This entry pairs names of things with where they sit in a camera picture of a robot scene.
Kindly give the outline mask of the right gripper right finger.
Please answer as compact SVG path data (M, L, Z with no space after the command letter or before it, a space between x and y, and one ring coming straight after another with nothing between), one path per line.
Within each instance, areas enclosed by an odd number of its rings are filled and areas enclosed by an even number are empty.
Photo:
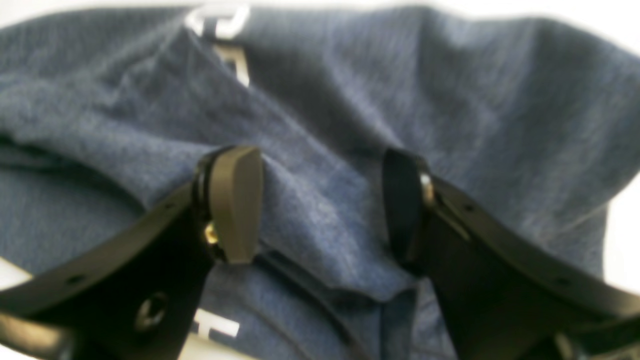
M639 296L521 239L426 160L389 148L393 257L430 280L460 360L637 360Z

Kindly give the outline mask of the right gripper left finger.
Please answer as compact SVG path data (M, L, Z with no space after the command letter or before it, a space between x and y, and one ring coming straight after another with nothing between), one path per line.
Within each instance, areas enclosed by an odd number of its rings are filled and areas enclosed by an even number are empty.
M2 346L39 360L176 360L211 269L256 257L264 168L257 146L208 153L134 225L2 291Z

